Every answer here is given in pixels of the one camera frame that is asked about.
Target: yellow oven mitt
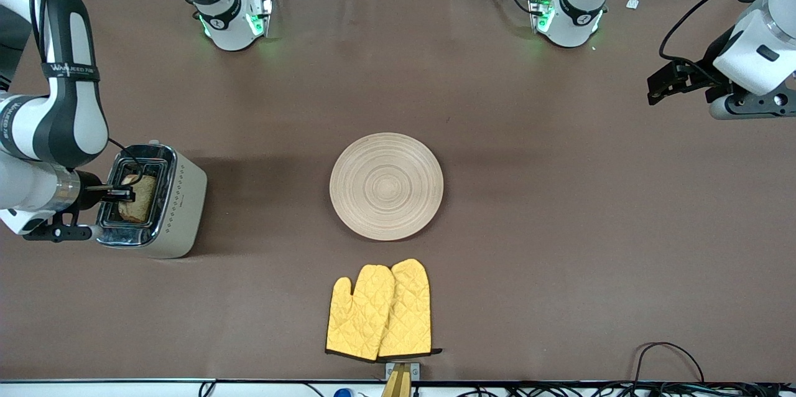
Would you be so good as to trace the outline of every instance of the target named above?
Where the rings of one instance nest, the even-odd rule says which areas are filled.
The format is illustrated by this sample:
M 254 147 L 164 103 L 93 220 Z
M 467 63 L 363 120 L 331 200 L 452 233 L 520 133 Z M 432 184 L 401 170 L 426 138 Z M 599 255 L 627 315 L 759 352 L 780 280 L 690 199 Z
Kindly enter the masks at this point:
M 414 258 L 392 267 L 395 295 L 387 332 L 379 348 L 380 362 L 440 353 L 432 349 L 432 303 L 426 269 Z
M 351 292 L 349 278 L 339 278 L 332 290 L 326 353 L 375 361 L 387 329 L 395 279 L 386 266 L 366 264 Z

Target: bread slice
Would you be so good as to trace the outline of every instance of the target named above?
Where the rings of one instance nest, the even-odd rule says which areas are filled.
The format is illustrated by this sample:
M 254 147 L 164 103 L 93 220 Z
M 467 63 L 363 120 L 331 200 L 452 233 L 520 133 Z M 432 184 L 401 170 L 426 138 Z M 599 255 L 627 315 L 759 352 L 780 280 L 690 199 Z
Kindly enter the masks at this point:
M 138 175 L 127 175 L 122 179 L 122 185 L 130 184 L 136 180 Z M 119 215 L 122 216 L 124 221 L 129 222 L 147 222 L 149 219 L 149 211 L 152 206 L 152 198 L 154 198 L 155 188 L 157 187 L 157 179 L 153 176 L 142 176 L 137 184 L 133 184 L 133 191 L 136 193 L 136 201 L 133 202 L 120 202 Z

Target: round plate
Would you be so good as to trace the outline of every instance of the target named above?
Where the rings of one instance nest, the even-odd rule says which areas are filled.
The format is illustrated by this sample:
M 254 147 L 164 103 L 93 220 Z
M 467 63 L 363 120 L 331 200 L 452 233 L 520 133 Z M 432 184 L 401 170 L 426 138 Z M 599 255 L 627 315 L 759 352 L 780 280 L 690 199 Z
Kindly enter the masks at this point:
M 359 235 L 400 240 L 432 221 L 443 200 L 443 171 L 412 137 L 363 137 L 340 155 L 329 183 L 338 216 Z

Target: brown table surface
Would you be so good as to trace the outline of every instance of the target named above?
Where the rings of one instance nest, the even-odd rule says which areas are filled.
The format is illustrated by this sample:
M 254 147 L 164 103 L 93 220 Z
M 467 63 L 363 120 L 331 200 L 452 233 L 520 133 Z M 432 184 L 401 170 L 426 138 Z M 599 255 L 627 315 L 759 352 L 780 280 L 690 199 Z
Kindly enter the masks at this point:
M 0 376 L 381 375 L 324 354 L 331 287 L 418 258 L 445 349 L 427 379 L 626 379 L 669 340 L 708 380 L 793 380 L 796 124 L 719 122 L 700 93 L 649 107 L 697 0 L 626 1 L 560 49 L 509 0 L 279 0 L 281 39 L 225 53 L 182 0 L 85 0 L 111 135 L 193 159 L 204 217 L 176 261 L 0 230 Z M 670 53 L 699 59 L 740 9 L 705 6 Z M 46 92 L 31 50 L 12 90 Z M 328 196 L 336 157 L 381 131 L 445 175 L 405 241 L 359 238 Z M 665 350 L 642 377 L 694 379 Z

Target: blue object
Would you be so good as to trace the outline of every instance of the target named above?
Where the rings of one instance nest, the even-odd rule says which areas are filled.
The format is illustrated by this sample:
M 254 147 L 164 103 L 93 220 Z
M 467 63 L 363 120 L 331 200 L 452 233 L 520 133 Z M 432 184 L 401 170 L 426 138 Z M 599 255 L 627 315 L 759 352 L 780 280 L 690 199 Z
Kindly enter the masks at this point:
M 354 397 L 353 389 L 338 389 L 335 391 L 335 397 Z

